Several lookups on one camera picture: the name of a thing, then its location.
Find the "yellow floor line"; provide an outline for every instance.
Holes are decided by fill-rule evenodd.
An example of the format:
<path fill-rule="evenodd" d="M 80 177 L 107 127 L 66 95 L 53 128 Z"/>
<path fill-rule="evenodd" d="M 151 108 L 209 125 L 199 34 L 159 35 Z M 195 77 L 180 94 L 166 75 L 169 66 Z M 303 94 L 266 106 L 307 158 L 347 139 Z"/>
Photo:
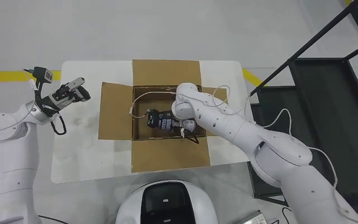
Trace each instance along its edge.
<path fill-rule="evenodd" d="M 61 71 L 51 71 L 54 75 L 54 80 L 61 79 Z M 27 81 L 27 77 L 23 71 L 0 71 L 0 82 L 23 82 Z"/>
<path fill-rule="evenodd" d="M 54 75 L 54 80 L 61 79 L 61 71 L 51 71 Z M 244 74 L 244 78 L 247 79 L 254 86 L 258 86 L 262 81 L 257 78 L 254 74 L 249 72 L 246 69 L 242 69 L 242 73 Z M 27 81 L 27 77 L 24 75 L 22 71 L 0 71 L 0 82 L 23 82 Z"/>
<path fill-rule="evenodd" d="M 242 73 L 244 74 L 244 78 L 249 81 L 250 83 L 252 83 L 254 86 L 258 86 L 260 85 L 260 83 L 262 82 L 259 78 L 257 78 L 254 74 L 252 74 L 251 72 L 249 72 L 246 69 L 242 69 Z"/>

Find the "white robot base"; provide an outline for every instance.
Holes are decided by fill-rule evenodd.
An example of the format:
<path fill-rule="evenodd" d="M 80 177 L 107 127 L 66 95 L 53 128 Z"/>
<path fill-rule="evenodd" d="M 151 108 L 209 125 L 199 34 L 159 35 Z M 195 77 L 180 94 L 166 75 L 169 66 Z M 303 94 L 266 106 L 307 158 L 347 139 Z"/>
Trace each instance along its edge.
<path fill-rule="evenodd" d="M 183 180 L 147 184 L 120 206 L 116 224 L 218 224 L 209 196 Z"/>

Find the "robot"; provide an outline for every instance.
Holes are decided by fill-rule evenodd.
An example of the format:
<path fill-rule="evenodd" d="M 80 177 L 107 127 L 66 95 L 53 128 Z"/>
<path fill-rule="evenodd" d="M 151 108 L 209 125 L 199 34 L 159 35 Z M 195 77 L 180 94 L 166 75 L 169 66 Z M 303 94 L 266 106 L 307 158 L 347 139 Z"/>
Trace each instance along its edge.
<path fill-rule="evenodd" d="M 281 188 L 298 223 L 358 222 L 354 209 L 309 165 L 312 153 L 300 140 L 247 121 L 225 102 L 198 92 L 192 83 L 178 86 L 172 113 L 178 120 L 194 118 L 202 128 L 239 147 L 260 178 Z M 174 185 L 181 186 L 181 190 L 171 193 Z M 121 205 L 116 224 L 137 223 L 217 224 L 218 221 L 203 190 L 185 181 L 169 180 L 139 188 Z"/>
<path fill-rule="evenodd" d="M 45 98 L 43 83 L 53 75 L 45 68 L 27 70 L 36 78 L 35 100 L 14 114 L 0 113 L 0 223 L 41 223 L 34 209 L 32 186 L 39 165 L 37 125 L 51 122 L 66 106 L 90 99 L 83 78 L 62 85 Z M 256 173 L 280 187 L 299 223 L 355 223 L 357 214 L 309 163 L 309 147 L 280 132 L 265 130 L 191 83 L 177 88 L 172 112 L 177 119 L 195 119 L 246 153 Z M 121 205 L 117 224 L 216 224 L 215 209 L 200 188 L 180 180 L 160 181 L 133 192 Z"/>
<path fill-rule="evenodd" d="M 35 212 L 32 186 L 39 166 L 37 125 L 51 122 L 73 102 L 85 102 L 91 97 L 82 87 L 84 78 L 61 85 L 42 98 L 44 83 L 52 83 L 53 74 L 45 68 L 26 70 L 36 78 L 35 100 L 22 105 L 13 113 L 0 113 L 0 223 L 41 223 Z"/>

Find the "open cardboard box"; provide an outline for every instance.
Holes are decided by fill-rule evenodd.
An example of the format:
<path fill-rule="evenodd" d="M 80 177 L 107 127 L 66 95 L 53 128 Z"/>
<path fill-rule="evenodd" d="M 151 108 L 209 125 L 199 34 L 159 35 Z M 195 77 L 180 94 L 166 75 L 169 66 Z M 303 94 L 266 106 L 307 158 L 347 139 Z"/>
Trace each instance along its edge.
<path fill-rule="evenodd" d="M 131 141 L 132 172 L 184 169 L 210 166 L 208 131 L 197 127 L 199 144 L 181 138 L 178 134 L 147 126 L 148 117 L 133 118 L 129 114 L 133 100 L 151 91 L 176 92 L 183 82 L 191 82 L 202 92 L 212 94 L 215 88 L 201 86 L 200 66 L 197 61 L 133 60 L 133 86 L 103 83 L 101 95 L 99 139 Z M 226 89 L 219 89 L 215 97 L 225 100 Z M 147 109 L 170 110 L 173 94 L 148 94 L 133 108 L 134 115 L 143 115 Z"/>

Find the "box flap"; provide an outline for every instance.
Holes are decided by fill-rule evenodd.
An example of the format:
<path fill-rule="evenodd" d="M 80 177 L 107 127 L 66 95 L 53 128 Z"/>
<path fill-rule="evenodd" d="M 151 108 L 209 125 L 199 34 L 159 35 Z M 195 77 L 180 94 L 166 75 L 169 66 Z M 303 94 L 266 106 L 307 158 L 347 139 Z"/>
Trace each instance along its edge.
<path fill-rule="evenodd" d="M 102 83 L 99 139 L 132 139 L 132 87 L 114 83 Z"/>
<path fill-rule="evenodd" d="M 199 144 L 188 139 L 132 141 L 132 172 L 210 166 L 206 137 Z"/>
<path fill-rule="evenodd" d="M 213 94 L 215 89 L 216 88 L 203 87 L 202 91 L 206 92 L 207 94 Z M 219 88 L 215 93 L 215 97 L 224 101 L 226 97 L 228 97 L 226 88 Z M 217 136 L 217 135 L 212 134 L 210 131 L 206 130 L 206 136 Z"/>
<path fill-rule="evenodd" d="M 191 82 L 201 85 L 199 61 L 133 60 L 134 86 L 165 86 Z"/>

